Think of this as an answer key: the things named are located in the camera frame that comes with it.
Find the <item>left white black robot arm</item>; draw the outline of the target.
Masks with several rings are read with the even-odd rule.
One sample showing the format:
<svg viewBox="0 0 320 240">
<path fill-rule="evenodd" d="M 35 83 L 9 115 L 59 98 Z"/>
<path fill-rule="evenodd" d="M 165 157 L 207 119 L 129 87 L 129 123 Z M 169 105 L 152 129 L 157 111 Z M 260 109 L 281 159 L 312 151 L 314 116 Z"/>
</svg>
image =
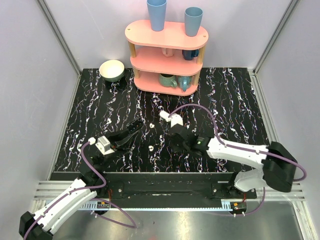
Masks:
<svg viewBox="0 0 320 240">
<path fill-rule="evenodd" d="M 141 129 L 140 121 L 126 125 L 122 130 L 95 138 L 91 137 L 81 147 L 84 165 L 72 184 L 49 204 L 35 213 L 26 211 L 19 222 L 19 234 L 24 240 L 51 240 L 59 227 L 82 205 L 97 198 L 111 195 L 106 177 L 98 163 L 85 155 L 89 146 L 96 147 L 103 156 L 126 151 L 123 148 Z"/>
</svg>

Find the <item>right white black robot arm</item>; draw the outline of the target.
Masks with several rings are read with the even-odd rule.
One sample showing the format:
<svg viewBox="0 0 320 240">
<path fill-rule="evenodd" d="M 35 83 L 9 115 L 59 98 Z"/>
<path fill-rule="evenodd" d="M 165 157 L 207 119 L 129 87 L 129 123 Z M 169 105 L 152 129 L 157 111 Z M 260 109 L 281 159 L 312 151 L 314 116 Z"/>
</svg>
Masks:
<svg viewBox="0 0 320 240">
<path fill-rule="evenodd" d="M 236 172 L 227 185 L 228 195 L 239 198 L 255 188 L 270 187 L 289 193 L 292 189 L 297 160 L 279 142 L 270 145 L 247 145 L 217 137 L 195 135 L 184 126 L 175 124 L 168 131 L 172 149 L 212 159 L 223 159 L 250 166 L 245 172 Z"/>
</svg>

